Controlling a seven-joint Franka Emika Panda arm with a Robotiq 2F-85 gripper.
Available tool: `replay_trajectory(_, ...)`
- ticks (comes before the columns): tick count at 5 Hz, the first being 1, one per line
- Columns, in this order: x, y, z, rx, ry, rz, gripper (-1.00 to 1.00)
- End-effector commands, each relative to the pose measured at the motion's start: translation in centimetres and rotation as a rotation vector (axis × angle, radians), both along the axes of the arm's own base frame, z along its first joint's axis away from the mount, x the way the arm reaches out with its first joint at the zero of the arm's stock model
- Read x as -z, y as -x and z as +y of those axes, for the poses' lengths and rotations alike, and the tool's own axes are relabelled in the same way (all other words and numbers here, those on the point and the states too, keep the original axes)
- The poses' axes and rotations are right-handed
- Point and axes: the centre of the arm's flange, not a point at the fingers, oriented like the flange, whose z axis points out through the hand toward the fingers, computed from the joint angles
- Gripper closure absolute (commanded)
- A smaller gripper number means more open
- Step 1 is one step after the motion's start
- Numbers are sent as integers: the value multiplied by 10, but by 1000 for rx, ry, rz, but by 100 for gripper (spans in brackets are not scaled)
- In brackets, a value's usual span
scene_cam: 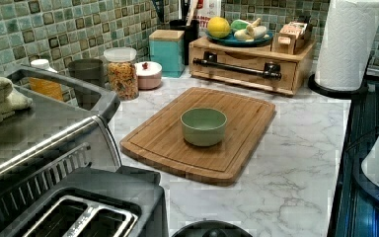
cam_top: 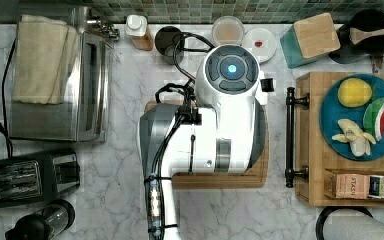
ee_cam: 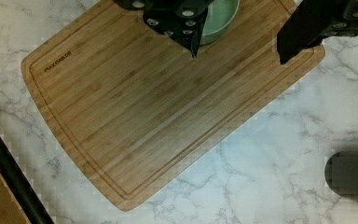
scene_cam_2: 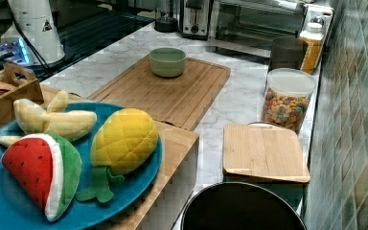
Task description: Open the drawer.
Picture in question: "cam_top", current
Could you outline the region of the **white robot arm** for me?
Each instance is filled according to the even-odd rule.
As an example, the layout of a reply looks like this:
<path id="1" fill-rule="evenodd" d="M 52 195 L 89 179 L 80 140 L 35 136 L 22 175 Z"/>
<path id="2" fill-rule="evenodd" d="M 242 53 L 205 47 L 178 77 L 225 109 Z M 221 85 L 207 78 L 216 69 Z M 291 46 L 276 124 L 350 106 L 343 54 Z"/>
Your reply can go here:
<path id="1" fill-rule="evenodd" d="M 156 101 L 137 125 L 149 240 L 181 240 L 173 198 L 178 173 L 244 173 L 265 146 L 267 93 L 256 57 L 238 45 L 210 50 L 177 92 L 180 104 Z"/>

